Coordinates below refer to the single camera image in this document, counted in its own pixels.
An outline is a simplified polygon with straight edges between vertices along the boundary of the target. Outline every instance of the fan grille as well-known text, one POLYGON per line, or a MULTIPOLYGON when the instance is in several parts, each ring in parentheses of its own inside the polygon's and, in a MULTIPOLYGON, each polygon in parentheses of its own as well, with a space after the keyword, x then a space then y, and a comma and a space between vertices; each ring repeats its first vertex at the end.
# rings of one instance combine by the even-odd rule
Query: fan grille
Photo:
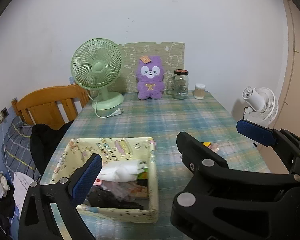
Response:
POLYGON ((101 89, 112 84, 119 76, 122 55, 118 46, 107 39, 93 39, 82 44, 71 60, 74 81, 88 90, 101 89), (104 69, 93 71, 93 65, 101 61, 104 69))
POLYGON ((256 91, 265 99, 265 105, 259 111, 251 112, 248 121, 268 127, 278 113, 278 100, 272 90, 268 88, 257 88, 256 91))
POLYGON ((242 93, 243 98, 244 98, 244 99, 250 98, 251 95, 252 95, 252 92, 253 92, 253 88, 252 88, 252 87, 247 87, 247 88, 243 91, 243 93, 242 93))

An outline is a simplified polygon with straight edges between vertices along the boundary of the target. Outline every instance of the green desk fan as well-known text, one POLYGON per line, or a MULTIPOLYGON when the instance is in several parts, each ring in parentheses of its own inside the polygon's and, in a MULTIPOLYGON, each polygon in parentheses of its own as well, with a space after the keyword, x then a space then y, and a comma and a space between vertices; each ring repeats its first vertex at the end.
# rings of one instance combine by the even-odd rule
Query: green desk fan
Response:
POLYGON ((118 92, 108 92, 119 76, 122 65, 122 55, 117 44, 107 39, 93 39, 82 44, 71 60, 71 73, 74 81, 87 90, 98 90, 99 94, 93 100, 92 107, 96 110, 113 108, 123 101, 123 95, 118 92))

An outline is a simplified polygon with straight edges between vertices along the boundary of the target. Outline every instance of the yellow bow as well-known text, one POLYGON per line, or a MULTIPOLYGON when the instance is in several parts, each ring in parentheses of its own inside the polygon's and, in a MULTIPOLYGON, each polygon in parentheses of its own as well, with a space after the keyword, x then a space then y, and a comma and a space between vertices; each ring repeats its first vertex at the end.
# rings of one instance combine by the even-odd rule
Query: yellow bow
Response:
POLYGON ((148 88, 148 90, 153 90, 152 87, 155 87, 155 84, 146 84, 146 87, 148 88))

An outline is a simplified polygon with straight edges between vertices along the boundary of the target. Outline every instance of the fan base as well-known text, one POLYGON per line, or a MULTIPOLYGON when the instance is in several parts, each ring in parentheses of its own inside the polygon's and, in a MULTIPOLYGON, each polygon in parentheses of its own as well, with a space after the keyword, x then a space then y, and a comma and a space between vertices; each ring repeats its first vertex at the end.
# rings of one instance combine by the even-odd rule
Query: fan base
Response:
POLYGON ((109 99, 108 100, 102 100, 101 93, 95 98, 98 102, 93 102, 92 107, 93 109, 97 110, 105 110, 113 108, 123 102, 123 95, 121 95, 119 92, 109 92, 109 99))

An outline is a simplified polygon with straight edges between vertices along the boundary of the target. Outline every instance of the pillow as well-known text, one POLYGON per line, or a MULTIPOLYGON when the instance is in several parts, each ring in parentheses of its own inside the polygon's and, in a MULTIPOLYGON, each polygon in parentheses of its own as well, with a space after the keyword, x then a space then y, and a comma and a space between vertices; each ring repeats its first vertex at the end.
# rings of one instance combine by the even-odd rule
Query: pillow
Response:
POLYGON ((28 175, 35 181, 40 178, 40 173, 36 169, 30 153, 31 129, 31 125, 23 123, 21 118, 16 116, 4 137, 6 151, 2 144, 3 163, 10 170, 12 179, 17 171, 28 175))

